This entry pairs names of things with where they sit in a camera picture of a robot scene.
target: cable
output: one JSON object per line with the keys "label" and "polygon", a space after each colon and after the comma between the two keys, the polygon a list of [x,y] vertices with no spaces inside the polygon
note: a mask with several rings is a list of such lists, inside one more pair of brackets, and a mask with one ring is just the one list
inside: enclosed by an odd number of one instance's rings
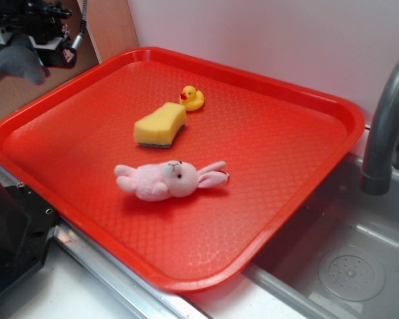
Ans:
{"label": "cable", "polygon": [[74,42],[72,42],[71,49],[77,51],[78,47],[80,46],[84,34],[86,33],[87,27],[87,0],[84,0],[82,3],[82,12],[81,12],[81,22],[80,22],[80,31],[78,35],[75,37]]}

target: sink drain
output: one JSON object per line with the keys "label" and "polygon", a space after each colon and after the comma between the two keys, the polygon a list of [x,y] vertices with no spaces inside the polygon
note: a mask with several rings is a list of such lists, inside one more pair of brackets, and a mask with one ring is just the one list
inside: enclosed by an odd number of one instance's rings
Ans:
{"label": "sink drain", "polygon": [[334,296],[363,301],[384,287],[384,270],[373,256],[354,248],[338,249],[319,263],[319,279]]}

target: bunny nose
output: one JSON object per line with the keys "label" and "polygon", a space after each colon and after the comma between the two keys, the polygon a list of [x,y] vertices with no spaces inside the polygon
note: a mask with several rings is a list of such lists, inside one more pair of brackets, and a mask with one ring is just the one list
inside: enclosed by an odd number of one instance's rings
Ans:
{"label": "bunny nose", "polygon": [[180,162],[178,162],[178,161],[169,161],[167,163],[167,165],[165,165],[163,167],[162,173],[165,176],[170,177],[170,176],[173,176],[174,174],[176,174],[176,172],[180,171],[181,168],[182,167],[180,165]]}

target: metal edge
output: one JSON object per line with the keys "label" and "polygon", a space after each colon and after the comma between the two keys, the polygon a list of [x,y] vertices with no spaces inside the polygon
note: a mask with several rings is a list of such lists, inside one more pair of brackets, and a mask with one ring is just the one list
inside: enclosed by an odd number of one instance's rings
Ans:
{"label": "metal edge", "polygon": [[182,297],[150,286],[63,219],[55,228],[54,239],[138,318],[209,318]]}

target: stainless steel sink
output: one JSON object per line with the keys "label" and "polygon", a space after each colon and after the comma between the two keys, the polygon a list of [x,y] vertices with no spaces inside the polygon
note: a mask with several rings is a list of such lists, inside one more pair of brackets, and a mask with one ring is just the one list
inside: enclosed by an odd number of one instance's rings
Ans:
{"label": "stainless steel sink", "polygon": [[310,318],[399,318],[399,172],[375,197],[360,165],[349,154],[247,270]]}

